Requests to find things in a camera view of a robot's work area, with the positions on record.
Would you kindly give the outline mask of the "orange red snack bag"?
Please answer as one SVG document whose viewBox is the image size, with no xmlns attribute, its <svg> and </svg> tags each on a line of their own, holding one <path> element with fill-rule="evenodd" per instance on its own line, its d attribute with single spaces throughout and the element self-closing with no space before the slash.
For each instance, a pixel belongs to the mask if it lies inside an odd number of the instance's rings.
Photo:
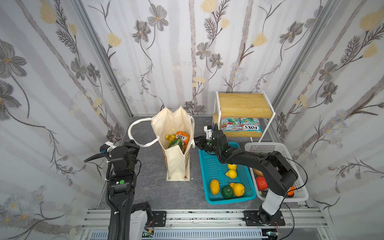
<svg viewBox="0 0 384 240">
<path fill-rule="evenodd" d="M 187 149 L 190 136 L 187 133 L 179 131 L 177 132 L 176 138 L 177 138 L 177 144 L 179 145 L 181 150 L 184 152 Z"/>
</svg>

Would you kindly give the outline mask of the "small yellow lemon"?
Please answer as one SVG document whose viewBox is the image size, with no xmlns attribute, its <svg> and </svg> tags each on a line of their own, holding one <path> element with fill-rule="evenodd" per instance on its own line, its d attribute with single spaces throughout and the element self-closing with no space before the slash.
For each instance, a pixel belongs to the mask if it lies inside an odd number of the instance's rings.
<svg viewBox="0 0 384 240">
<path fill-rule="evenodd" d="M 225 175 L 231 179 L 235 179 L 237 177 L 237 165 L 235 164 L 227 164 L 228 171 L 225 173 Z"/>
</svg>

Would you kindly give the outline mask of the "cream floral grocery tote bag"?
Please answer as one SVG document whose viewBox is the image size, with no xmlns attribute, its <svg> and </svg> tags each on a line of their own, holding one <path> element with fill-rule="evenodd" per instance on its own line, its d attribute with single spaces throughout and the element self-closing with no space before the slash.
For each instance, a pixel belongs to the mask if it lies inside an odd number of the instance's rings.
<svg viewBox="0 0 384 240">
<path fill-rule="evenodd" d="M 140 144 L 132 135 L 132 128 L 142 122 L 150 122 L 156 138 L 146 144 Z M 193 137 L 195 120 L 183 107 L 174 112 L 162 109 L 151 118 L 133 122 L 128 128 L 128 136 L 141 148 L 159 143 L 167 167 L 167 181 L 185 182 L 190 180 L 190 152 L 195 147 Z"/>
</svg>

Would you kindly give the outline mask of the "green snack bag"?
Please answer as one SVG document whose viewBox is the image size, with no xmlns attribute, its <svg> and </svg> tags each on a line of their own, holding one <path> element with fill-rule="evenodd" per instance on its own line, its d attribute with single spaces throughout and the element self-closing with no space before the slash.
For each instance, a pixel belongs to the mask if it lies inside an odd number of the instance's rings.
<svg viewBox="0 0 384 240">
<path fill-rule="evenodd" d="M 172 148 L 172 147 L 175 147 L 175 146 L 179 146 L 180 148 L 182 148 L 183 146 L 183 141 L 181 138 L 175 138 L 175 140 L 173 141 L 172 144 L 170 144 L 169 148 Z"/>
</svg>

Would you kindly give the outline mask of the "yellow banana bunch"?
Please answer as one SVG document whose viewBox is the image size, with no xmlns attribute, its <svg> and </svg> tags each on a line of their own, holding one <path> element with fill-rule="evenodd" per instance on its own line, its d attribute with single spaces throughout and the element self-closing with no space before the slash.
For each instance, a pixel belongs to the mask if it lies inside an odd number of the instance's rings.
<svg viewBox="0 0 384 240">
<path fill-rule="evenodd" d="M 175 140 L 176 136 L 175 135 L 166 135 L 165 138 L 169 142 L 169 144 L 172 144 L 173 141 Z"/>
</svg>

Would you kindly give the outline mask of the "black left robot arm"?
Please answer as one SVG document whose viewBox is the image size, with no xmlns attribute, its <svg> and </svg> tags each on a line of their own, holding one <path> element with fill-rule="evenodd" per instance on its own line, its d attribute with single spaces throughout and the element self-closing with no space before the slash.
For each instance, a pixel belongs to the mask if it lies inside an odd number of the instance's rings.
<svg viewBox="0 0 384 240">
<path fill-rule="evenodd" d="M 85 163 L 107 159 L 106 203 L 111 209 L 108 227 L 109 240 L 128 240 L 130 238 L 130 220 L 137 184 L 135 167 L 138 163 L 140 146 L 134 140 L 121 146 L 105 143 L 100 152 L 84 160 Z"/>
</svg>

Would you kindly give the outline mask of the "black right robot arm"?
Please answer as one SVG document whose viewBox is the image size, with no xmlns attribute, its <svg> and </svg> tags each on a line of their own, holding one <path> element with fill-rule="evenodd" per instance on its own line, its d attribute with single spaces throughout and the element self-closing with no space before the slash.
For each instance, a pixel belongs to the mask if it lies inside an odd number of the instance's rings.
<svg viewBox="0 0 384 240">
<path fill-rule="evenodd" d="M 289 159 L 279 152 L 257 154 L 231 147 L 223 131 L 214 126 L 212 137 L 194 138 L 195 146 L 200 150 L 218 157 L 221 164 L 242 165 L 263 173 L 269 191 L 261 208 L 260 217 L 273 217 L 294 185 L 299 175 L 289 163 Z"/>
</svg>

